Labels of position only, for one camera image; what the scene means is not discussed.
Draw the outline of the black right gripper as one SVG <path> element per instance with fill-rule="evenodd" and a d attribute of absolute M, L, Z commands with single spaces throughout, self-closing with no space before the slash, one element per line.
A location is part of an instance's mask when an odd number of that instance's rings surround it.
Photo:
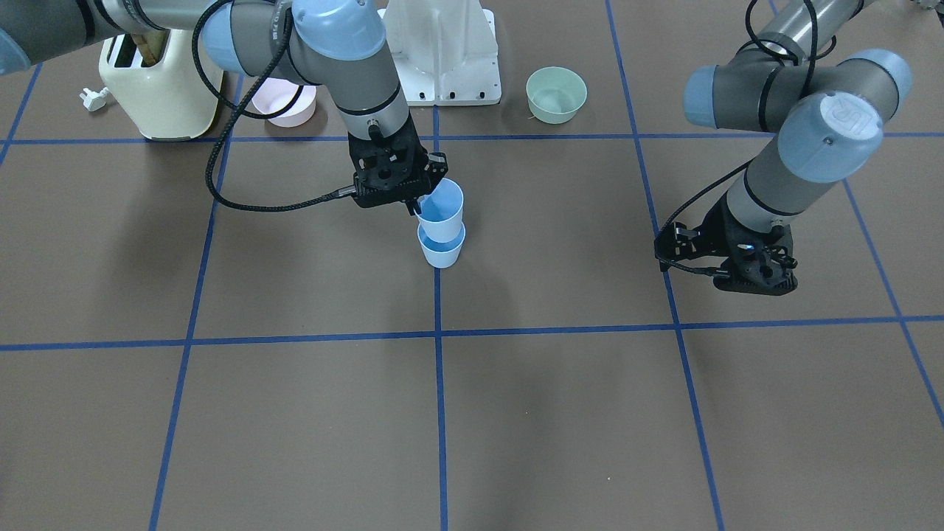
<path fill-rule="evenodd" d="M 367 140 L 348 134 L 355 165 L 352 195 L 360 208 L 404 202 L 411 216 L 421 215 L 421 196 L 431 194 L 448 172 L 442 152 L 429 153 L 408 118 L 391 136 Z"/>

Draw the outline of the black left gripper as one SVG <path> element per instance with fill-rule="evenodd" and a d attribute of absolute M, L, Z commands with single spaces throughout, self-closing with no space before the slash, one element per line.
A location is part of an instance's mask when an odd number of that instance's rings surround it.
<path fill-rule="evenodd" d="M 705 275 L 721 291 L 782 296 L 799 285 L 789 226 L 752 231 L 735 219 L 725 199 L 715 202 L 694 229 L 668 221 L 653 250 L 661 271 L 678 268 Z"/>

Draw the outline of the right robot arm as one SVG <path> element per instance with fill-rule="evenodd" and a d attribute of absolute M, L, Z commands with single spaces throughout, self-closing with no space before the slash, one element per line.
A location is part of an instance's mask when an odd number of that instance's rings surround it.
<path fill-rule="evenodd" d="M 429 153 L 421 144 L 386 28 L 371 1 L 4 1 L 2 74 L 149 30 L 191 32 L 198 75 L 204 74 L 203 49 L 222 70 L 255 78 L 240 102 L 218 97 L 232 110 L 205 171 L 206 187 L 219 204 L 266 211 L 223 198 L 215 166 L 235 123 L 247 115 L 250 98 L 270 78 L 330 91 L 355 166 L 350 186 L 273 206 L 272 212 L 349 196 L 361 208 L 401 202 L 411 215 L 420 215 L 422 199 L 445 178 L 445 155 Z"/>

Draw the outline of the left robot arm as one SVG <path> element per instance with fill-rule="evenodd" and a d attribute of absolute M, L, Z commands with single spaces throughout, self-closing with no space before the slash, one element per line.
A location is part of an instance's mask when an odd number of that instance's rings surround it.
<path fill-rule="evenodd" d="M 839 28 L 867 1 L 792 1 L 723 65 L 695 71 L 682 95 L 694 125 L 766 132 L 770 142 L 721 184 L 701 225 L 675 215 L 653 242 L 664 272 L 711 278 L 721 291 L 782 296 L 795 290 L 791 223 L 880 147 L 912 72 L 901 56 L 866 49 L 820 65 Z"/>

